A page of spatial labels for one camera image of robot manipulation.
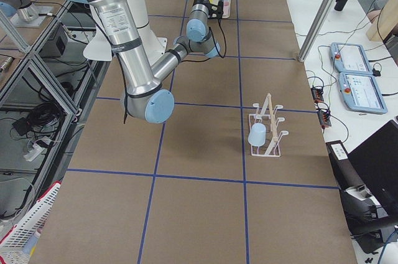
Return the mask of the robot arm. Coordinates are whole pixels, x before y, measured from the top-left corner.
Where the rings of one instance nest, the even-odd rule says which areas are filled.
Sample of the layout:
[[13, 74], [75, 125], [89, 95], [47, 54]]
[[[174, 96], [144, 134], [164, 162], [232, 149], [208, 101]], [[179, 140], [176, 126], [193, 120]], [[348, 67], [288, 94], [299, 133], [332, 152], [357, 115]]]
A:
[[97, 35], [84, 55], [92, 60], [116, 57], [124, 80], [122, 102], [125, 114], [150, 123], [163, 123], [174, 110], [174, 96], [162, 86], [178, 64], [190, 53], [209, 58], [220, 52], [208, 26], [220, 19], [223, 2], [193, 0], [185, 35], [171, 49], [155, 36], [149, 25], [145, 0], [67, 0], [89, 4]]

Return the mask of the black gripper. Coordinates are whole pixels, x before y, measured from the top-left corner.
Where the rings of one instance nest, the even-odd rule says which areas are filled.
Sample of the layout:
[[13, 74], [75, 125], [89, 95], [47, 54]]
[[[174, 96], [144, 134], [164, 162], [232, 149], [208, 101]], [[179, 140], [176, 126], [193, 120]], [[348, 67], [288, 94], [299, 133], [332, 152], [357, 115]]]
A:
[[206, 7], [208, 10], [208, 18], [209, 19], [221, 19], [223, 17], [223, 8], [224, 8], [224, 1], [218, 0], [217, 4], [212, 4], [210, 2], [206, 3]]

